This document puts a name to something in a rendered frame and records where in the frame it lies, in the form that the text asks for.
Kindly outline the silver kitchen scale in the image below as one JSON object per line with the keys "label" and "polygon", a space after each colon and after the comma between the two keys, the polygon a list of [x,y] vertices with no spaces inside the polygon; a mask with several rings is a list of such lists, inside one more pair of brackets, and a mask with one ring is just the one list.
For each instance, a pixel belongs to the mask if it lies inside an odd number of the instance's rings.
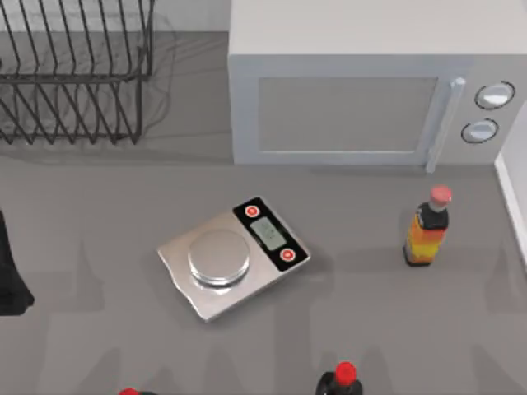
{"label": "silver kitchen scale", "polygon": [[175,288],[210,322],[305,266],[311,253],[259,196],[157,250]]}

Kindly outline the microwave door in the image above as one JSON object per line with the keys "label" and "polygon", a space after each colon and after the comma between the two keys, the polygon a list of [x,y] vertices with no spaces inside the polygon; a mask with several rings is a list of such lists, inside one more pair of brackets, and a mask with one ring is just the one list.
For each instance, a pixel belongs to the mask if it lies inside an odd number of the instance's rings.
{"label": "microwave door", "polygon": [[455,55],[231,55],[238,164],[422,165],[473,66]]}

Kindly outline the dark bottle with orange label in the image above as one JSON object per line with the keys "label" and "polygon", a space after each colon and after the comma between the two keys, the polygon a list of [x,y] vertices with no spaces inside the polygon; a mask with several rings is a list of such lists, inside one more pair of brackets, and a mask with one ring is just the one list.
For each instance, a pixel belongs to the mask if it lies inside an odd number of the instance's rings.
{"label": "dark bottle with orange label", "polygon": [[436,258],[450,224],[447,207],[451,199],[449,187],[436,185],[429,199],[417,207],[403,246],[410,267],[430,266]]}

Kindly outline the pale microwave oven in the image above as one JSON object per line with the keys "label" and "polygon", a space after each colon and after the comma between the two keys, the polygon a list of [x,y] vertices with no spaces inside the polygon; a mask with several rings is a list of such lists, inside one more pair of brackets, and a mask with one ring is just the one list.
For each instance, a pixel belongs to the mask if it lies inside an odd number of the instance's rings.
{"label": "pale microwave oven", "polygon": [[[231,55],[455,55],[473,60],[437,165],[486,165],[527,109],[527,0],[232,0]],[[480,109],[477,91],[515,87],[500,109]],[[497,135],[468,144],[468,123],[492,119]]]}

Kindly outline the dark bottle with red cap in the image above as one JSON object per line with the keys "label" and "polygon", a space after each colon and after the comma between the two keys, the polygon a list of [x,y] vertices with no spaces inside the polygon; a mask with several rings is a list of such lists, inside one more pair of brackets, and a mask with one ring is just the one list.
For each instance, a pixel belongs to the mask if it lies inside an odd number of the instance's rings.
{"label": "dark bottle with red cap", "polygon": [[316,385],[315,395],[364,395],[355,365],[343,361],[333,371],[324,372]]}

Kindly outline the small microwave knob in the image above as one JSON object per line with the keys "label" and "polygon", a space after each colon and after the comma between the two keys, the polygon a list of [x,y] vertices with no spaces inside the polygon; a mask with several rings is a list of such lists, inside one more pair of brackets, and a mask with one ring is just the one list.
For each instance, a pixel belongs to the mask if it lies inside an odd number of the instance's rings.
{"label": "small microwave knob", "polygon": [[486,118],[466,124],[460,136],[468,144],[483,144],[492,140],[499,131],[499,125],[492,119]]}

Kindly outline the large microwave knob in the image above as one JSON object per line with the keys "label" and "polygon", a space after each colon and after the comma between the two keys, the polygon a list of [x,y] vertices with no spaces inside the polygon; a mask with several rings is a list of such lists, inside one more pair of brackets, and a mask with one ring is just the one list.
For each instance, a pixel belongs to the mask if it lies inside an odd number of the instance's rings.
{"label": "large microwave knob", "polygon": [[515,87],[508,81],[482,86],[474,97],[480,109],[500,109],[510,103],[515,96]]}

